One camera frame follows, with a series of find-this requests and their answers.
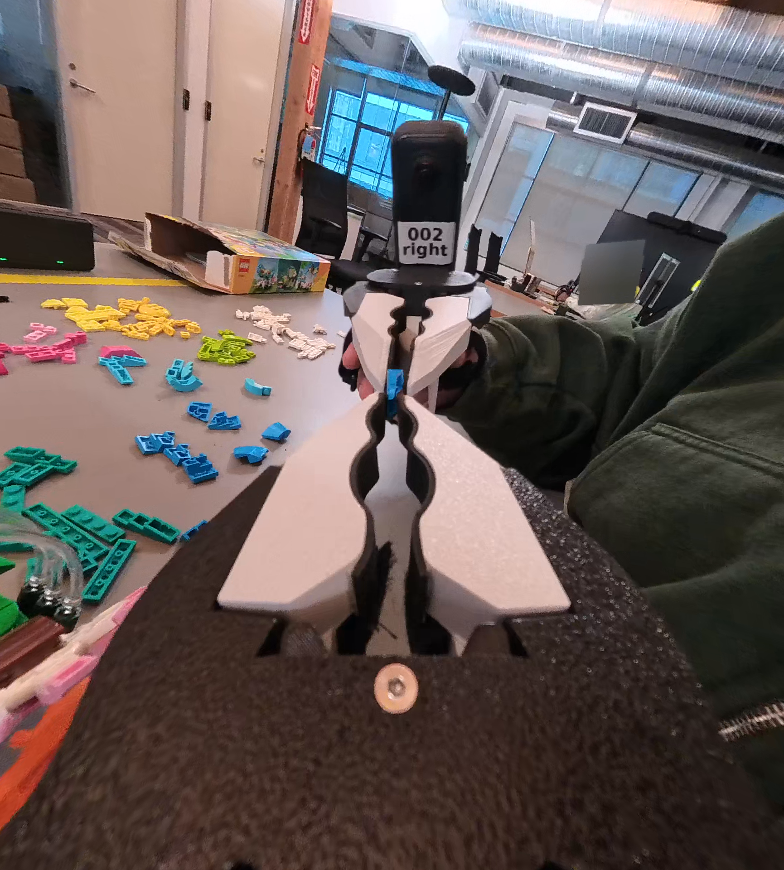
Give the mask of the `person's right hand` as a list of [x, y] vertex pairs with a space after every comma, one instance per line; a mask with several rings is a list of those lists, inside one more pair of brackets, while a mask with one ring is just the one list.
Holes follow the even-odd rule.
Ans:
[[339, 364], [339, 376], [360, 400], [371, 396], [375, 389], [366, 377], [362, 362], [354, 345], [353, 332], [349, 331], [343, 341], [343, 354]]

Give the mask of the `pile of teal lego plates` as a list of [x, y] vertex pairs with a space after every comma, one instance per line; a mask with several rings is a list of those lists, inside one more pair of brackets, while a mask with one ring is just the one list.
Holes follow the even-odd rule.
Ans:
[[8, 465], [0, 469], [0, 553], [36, 551], [40, 537], [59, 542], [81, 566], [86, 604], [103, 603], [125, 571], [137, 545], [129, 534], [165, 546], [184, 539], [165, 520], [127, 508], [107, 519], [80, 504], [63, 510], [29, 504], [27, 495], [37, 484], [72, 473], [78, 464], [41, 448], [15, 447], [4, 457]]

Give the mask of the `pile of light pink lego pieces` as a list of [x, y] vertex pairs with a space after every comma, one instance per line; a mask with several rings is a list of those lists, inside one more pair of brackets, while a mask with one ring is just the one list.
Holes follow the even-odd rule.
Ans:
[[78, 361], [77, 349], [87, 344], [87, 333], [83, 331], [60, 334], [52, 326], [32, 323], [30, 332], [23, 337], [22, 343], [0, 342], [6, 357], [23, 357], [32, 364], [59, 362], [74, 365]]

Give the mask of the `orange lego plate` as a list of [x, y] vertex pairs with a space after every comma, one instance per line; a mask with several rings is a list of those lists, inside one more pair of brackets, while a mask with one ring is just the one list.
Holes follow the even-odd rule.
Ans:
[[52, 704], [35, 727], [19, 730], [10, 738], [17, 758], [0, 776], [0, 831], [27, 803], [48, 770], [89, 683], [86, 677]]

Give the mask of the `black box with green lights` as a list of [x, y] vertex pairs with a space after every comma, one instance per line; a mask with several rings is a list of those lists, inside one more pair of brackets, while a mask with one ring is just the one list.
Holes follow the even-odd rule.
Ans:
[[0, 268], [90, 272], [94, 229], [64, 209], [0, 199]]

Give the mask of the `cyan lego angle pieces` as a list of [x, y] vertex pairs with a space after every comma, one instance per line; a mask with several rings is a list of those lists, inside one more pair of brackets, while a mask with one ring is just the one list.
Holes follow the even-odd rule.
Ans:
[[133, 354], [114, 356], [99, 356], [98, 364], [106, 369], [111, 376], [122, 386], [130, 386], [135, 383], [130, 370], [147, 365], [147, 360]]

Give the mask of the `colourful cardboard lego box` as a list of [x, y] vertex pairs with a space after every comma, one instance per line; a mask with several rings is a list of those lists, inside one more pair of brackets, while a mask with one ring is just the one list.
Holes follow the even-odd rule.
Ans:
[[187, 283], [230, 296], [319, 292], [330, 261], [256, 230], [147, 212], [143, 240], [108, 240]]

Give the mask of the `dark monitor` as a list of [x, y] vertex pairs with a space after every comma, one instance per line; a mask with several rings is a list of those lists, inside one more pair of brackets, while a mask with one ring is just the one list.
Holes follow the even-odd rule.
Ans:
[[639, 287], [654, 270], [662, 255], [678, 261], [655, 301], [638, 317], [642, 325], [653, 323], [688, 299], [702, 279], [714, 255], [727, 240], [724, 232], [683, 221], [659, 212], [638, 217], [615, 210], [597, 239], [598, 243], [622, 243], [643, 240], [644, 261]]

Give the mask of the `clear winged lego assembly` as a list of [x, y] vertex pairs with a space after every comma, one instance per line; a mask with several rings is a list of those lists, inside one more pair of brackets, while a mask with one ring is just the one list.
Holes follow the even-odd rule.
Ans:
[[32, 550], [35, 568], [18, 597], [21, 612], [49, 618], [71, 633], [82, 613], [84, 589], [82, 565], [74, 549], [1, 506], [0, 545], [26, 545]]

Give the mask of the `person's right forearm green sleeve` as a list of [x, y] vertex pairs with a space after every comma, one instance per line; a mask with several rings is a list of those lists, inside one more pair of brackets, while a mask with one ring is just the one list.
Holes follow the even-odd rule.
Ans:
[[648, 325], [493, 319], [441, 414], [539, 485], [670, 425], [784, 459], [784, 211], [722, 245], [697, 290]]

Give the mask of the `yellow tape strip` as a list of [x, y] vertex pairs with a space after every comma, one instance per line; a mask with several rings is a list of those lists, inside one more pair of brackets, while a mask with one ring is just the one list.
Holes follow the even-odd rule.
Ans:
[[0, 273], [0, 285], [180, 287], [186, 286], [187, 284], [177, 279], [159, 279], [150, 277], [33, 275], [8, 272]]

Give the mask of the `pile of lime lego pieces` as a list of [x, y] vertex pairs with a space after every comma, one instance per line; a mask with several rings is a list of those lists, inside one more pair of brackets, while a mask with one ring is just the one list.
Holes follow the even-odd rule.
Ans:
[[205, 335], [197, 353], [202, 363], [234, 366], [246, 364], [256, 353], [251, 350], [252, 341], [228, 330], [221, 330], [217, 337]]

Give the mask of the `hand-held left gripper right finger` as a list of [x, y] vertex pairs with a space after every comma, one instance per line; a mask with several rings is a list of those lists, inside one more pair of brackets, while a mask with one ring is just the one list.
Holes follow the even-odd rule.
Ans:
[[405, 577], [414, 654], [450, 654], [485, 625], [563, 614], [571, 600], [502, 467], [414, 398], [399, 399], [418, 502]]

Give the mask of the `wooden post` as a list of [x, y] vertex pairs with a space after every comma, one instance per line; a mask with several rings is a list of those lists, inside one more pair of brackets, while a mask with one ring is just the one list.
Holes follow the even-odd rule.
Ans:
[[314, 124], [328, 45], [332, 1], [301, 1], [295, 10], [281, 132], [267, 232], [284, 242], [295, 238], [300, 201], [303, 137]]

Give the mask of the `pile of white lego pieces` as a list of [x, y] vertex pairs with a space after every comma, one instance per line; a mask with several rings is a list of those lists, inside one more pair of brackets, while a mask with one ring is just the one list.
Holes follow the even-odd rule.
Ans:
[[250, 310], [235, 310], [234, 318], [247, 326], [248, 343], [283, 346], [298, 359], [315, 361], [336, 348], [321, 326], [316, 326], [310, 333], [295, 329], [288, 312], [274, 313], [267, 306], [255, 305]]

